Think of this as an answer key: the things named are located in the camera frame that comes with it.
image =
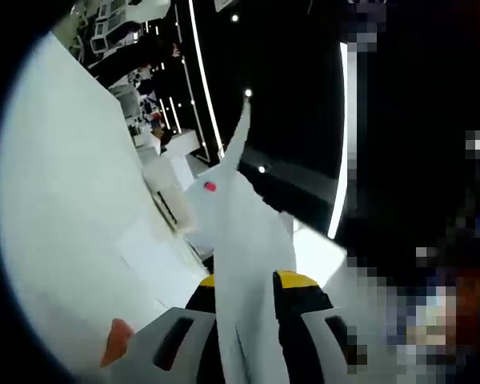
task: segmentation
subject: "led light strip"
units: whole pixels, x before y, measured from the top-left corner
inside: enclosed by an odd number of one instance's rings
[[[182,31],[181,31],[181,29],[180,29],[180,27],[179,27],[178,4],[174,5],[174,13],[175,13],[175,15],[176,15],[176,21],[178,22],[178,36],[179,36],[179,41],[182,42],[182,41],[183,41],[183,39],[182,39]],[[186,84],[188,85],[188,88],[189,88],[190,99],[191,99],[191,100],[195,100],[195,98],[194,98],[194,92],[192,92],[192,86],[190,86],[189,70],[188,70],[188,68],[186,67],[186,60],[185,60],[184,57],[182,58],[182,64],[183,64],[183,69],[185,70]],[[199,120],[198,109],[195,107],[195,102],[193,102],[193,103],[191,103],[191,104],[192,104],[192,107],[194,108],[195,120],[196,120],[196,122],[198,123],[198,130],[199,130],[199,135],[200,135],[201,141],[202,141],[202,142],[205,142],[205,137],[204,137],[204,135],[202,134],[201,121]],[[205,149],[205,154],[206,154],[206,158],[204,158],[203,160],[205,160],[206,162],[210,162],[210,153],[208,152],[208,148],[206,147],[206,145],[204,145],[203,147],[204,147],[204,149]]]
[[[167,128],[170,130],[169,119],[167,118],[167,114],[166,114],[166,106],[163,105],[163,100],[161,99],[160,99],[160,105],[162,106],[163,117],[166,118]]]
[[[202,86],[205,90],[206,103],[208,104],[208,110],[210,111],[211,125],[214,128],[215,139],[217,140],[218,154],[219,154],[219,157],[222,158],[224,157],[224,149],[222,148],[221,135],[218,132],[217,120],[215,120],[214,107],[211,104],[210,90],[208,90],[208,82],[206,81],[205,67],[202,62],[202,56],[201,56],[201,47],[199,46],[198,28],[195,23],[194,2],[192,0],[189,0],[189,8],[190,8],[190,21],[192,22],[192,31],[194,32],[195,50],[198,54],[199,71],[201,72]]]
[[[339,220],[342,217],[343,206],[345,205],[346,187],[347,187],[347,117],[348,117],[348,97],[347,97],[347,76],[346,76],[346,44],[340,43],[343,65],[343,88],[345,98],[345,121],[343,125],[343,145],[342,145],[342,163],[339,167],[338,188],[336,189],[336,199],[334,200],[333,213],[330,216],[329,230],[327,237],[334,239],[339,227]]]
[[[176,120],[176,127],[178,128],[178,132],[182,132],[182,128],[179,125],[178,115],[176,114],[176,108],[174,108],[173,98],[169,97],[170,107],[173,109],[174,120]]]

